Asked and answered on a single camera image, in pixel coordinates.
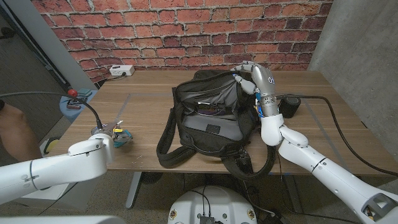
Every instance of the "person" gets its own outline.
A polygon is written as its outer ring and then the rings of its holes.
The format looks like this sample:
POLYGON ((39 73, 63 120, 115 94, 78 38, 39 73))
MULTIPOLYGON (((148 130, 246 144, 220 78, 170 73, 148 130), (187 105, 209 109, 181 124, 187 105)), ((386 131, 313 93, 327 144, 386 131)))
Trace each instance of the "person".
POLYGON ((42 157, 25 114, 3 100, 0 100, 0 139, 6 151, 19 162, 42 157))

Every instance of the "power strip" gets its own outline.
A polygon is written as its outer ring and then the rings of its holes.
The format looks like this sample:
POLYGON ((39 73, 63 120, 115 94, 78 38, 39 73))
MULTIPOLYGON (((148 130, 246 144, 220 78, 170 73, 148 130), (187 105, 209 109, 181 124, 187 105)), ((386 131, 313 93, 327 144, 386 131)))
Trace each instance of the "power strip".
POLYGON ((113 65, 109 71, 112 76, 121 76, 123 72, 126 72, 126 76, 130 76, 134 73, 135 69, 132 65, 113 65))

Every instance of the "black strap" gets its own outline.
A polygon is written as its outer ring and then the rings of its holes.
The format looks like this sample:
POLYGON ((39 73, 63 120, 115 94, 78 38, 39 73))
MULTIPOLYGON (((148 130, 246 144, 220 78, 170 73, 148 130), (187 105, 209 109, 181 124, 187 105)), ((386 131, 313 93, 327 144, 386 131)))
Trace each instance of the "black strap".
POLYGON ((177 166, 181 162, 191 158, 196 151, 185 146, 181 146, 178 149, 167 153, 172 144, 175 133, 175 114, 174 108, 170 109, 169 119, 167 120, 166 128, 159 140, 156 147, 157 157, 159 163, 166 168, 177 166))
POLYGON ((275 162, 275 152, 276 152, 275 146, 267 145, 267 150, 268 150, 268 157, 266 163, 258 172, 253 174, 247 174, 243 172, 237 165, 236 158, 233 156, 222 157, 221 161, 223 161, 223 164, 228 169, 228 171, 238 179, 246 181, 258 179, 259 177, 264 177, 266 174, 268 174, 271 171, 272 166, 274 165, 275 162))

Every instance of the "concrete wall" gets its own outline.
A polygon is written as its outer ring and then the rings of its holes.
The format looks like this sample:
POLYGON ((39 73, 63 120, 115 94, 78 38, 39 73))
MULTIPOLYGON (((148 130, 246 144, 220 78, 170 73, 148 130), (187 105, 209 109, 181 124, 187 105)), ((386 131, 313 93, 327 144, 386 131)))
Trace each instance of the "concrete wall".
POLYGON ((308 67, 398 161, 398 1, 335 0, 308 67))

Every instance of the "metal table leg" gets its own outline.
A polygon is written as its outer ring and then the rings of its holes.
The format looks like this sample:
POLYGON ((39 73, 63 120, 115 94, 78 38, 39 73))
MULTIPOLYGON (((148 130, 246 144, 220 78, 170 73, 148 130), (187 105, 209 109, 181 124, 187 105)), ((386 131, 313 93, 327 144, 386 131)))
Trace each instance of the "metal table leg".
POLYGON ((129 195, 127 196, 126 208, 130 209, 134 205, 136 199, 136 194, 138 191, 139 180, 141 178, 142 172, 134 172, 131 180, 129 195))

